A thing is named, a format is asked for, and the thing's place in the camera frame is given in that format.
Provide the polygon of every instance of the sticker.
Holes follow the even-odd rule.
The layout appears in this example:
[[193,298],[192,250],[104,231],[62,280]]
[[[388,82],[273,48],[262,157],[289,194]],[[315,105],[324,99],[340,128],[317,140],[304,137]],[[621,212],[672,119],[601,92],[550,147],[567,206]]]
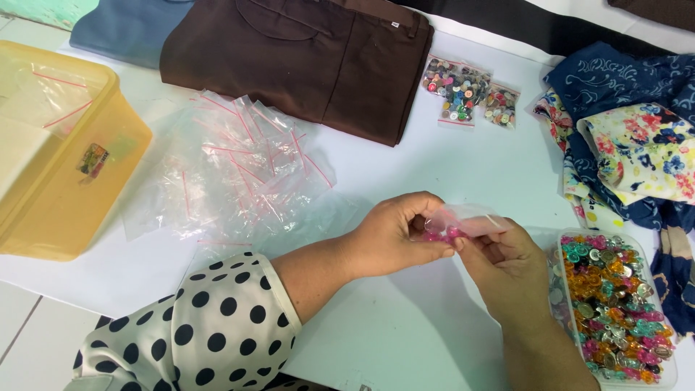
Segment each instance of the sticker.
[[87,148],[80,164],[76,169],[87,175],[85,179],[80,181],[81,184],[89,184],[92,180],[96,179],[101,172],[101,169],[106,164],[109,153],[102,146],[98,144],[92,144]]

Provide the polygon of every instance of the polka dot blouse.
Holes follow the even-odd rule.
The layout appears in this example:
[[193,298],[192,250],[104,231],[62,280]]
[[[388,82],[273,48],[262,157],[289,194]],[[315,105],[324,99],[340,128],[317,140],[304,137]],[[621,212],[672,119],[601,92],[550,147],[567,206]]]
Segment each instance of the polka dot blouse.
[[[262,390],[285,365],[301,328],[270,262],[237,255],[90,333],[65,391]],[[273,390],[328,388],[296,381]]]

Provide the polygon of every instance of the folded brown trousers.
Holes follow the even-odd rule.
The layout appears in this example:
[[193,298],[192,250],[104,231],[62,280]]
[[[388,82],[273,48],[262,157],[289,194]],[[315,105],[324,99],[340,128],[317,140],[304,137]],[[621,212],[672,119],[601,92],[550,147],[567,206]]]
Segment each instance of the folded brown trousers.
[[240,97],[394,146],[434,29],[384,0],[197,0],[167,38],[162,81]]

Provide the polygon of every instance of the person's right hand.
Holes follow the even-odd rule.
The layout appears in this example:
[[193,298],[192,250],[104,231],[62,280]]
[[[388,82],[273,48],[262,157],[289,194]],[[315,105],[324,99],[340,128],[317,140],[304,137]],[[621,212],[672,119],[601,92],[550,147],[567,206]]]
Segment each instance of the person's right hand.
[[507,219],[502,234],[457,238],[461,260],[502,329],[533,330],[549,320],[546,255],[529,234]]

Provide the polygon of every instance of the black polka dot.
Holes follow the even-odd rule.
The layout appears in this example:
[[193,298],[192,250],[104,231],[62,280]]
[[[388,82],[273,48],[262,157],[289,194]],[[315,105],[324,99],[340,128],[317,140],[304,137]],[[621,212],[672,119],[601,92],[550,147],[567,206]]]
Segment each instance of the black polka dot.
[[193,338],[193,327],[190,324],[182,324],[174,333],[174,342],[177,345],[183,346],[190,342]]
[[191,303],[193,304],[193,307],[196,308],[201,308],[204,305],[208,303],[208,300],[210,300],[210,295],[206,291],[198,292],[193,296],[193,300]]
[[152,317],[152,314],[153,314],[153,313],[154,313],[154,311],[149,311],[147,314],[142,315],[142,316],[138,319],[138,321],[135,322],[135,324],[137,324],[138,326],[142,326],[143,324],[147,323],[147,321],[149,321],[149,318]]
[[256,350],[256,341],[252,340],[251,338],[247,338],[244,340],[244,342],[241,342],[239,352],[242,356],[248,356],[249,354],[253,353],[254,350]]
[[170,294],[169,296],[160,298],[159,301],[157,301],[157,303],[160,303],[160,304],[161,304],[161,303],[164,303],[165,301],[169,300],[169,299],[172,298],[172,297],[174,297],[174,295]]
[[108,329],[111,330],[112,333],[116,333],[117,331],[120,331],[123,327],[125,327],[128,324],[128,322],[130,322],[130,319],[128,319],[128,317],[116,319],[115,321],[109,323]]
[[282,314],[280,314],[280,317],[277,318],[277,325],[280,327],[287,327],[287,325],[289,325],[289,324],[290,324],[290,322],[287,321],[287,317],[285,316],[285,313],[283,312]]
[[116,365],[115,362],[109,360],[101,361],[99,364],[96,364],[94,366],[94,369],[105,374],[112,374],[113,371],[116,370],[116,368],[118,368],[118,365]]
[[167,308],[166,311],[162,314],[162,320],[163,321],[170,321],[172,320],[172,316],[174,315],[174,306],[172,305],[171,307]]
[[138,345],[133,343],[126,346],[126,350],[123,351],[123,359],[126,360],[127,363],[135,364],[138,361],[138,357],[140,357]]
[[90,346],[94,349],[96,349],[96,348],[108,348],[108,345],[105,344],[104,341],[100,341],[100,340],[96,340],[96,341],[92,342],[92,344]]
[[82,352],[77,351],[77,356],[75,356],[75,363],[72,365],[72,369],[79,368],[82,365]]
[[161,360],[166,352],[167,342],[165,340],[160,338],[152,344],[152,358],[154,358],[155,361]]
[[218,352],[224,349],[224,346],[227,344],[227,339],[224,337],[224,334],[222,333],[215,333],[212,334],[208,338],[208,349],[212,352]]
[[236,300],[233,297],[228,297],[220,304],[220,312],[228,317],[236,312]]
[[261,288],[265,289],[266,291],[270,290],[270,283],[268,282],[268,277],[261,277]]
[[125,383],[121,388],[121,391],[142,391],[142,387],[134,381]]
[[279,340],[273,341],[272,344],[270,344],[270,348],[268,349],[268,354],[271,356],[274,355],[277,349],[280,349],[281,346],[282,342],[280,342]]
[[236,277],[234,278],[234,281],[236,281],[237,284],[241,284],[242,282],[245,282],[246,280],[248,280],[249,277],[251,277],[251,273],[249,273],[248,271],[245,271],[243,273],[237,274]]
[[229,381],[239,381],[246,376],[246,369],[237,369],[229,375]]
[[164,379],[161,379],[154,385],[152,391],[172,391],[172,386],[169,385]]
[[261,324],[265,320],[265,308],[262,305],[257,305],[251,309],[251,321],[255,324]]
[[195,375],[195,384],[206,385],[215,378],[215,371],[210,368],[203,368]]

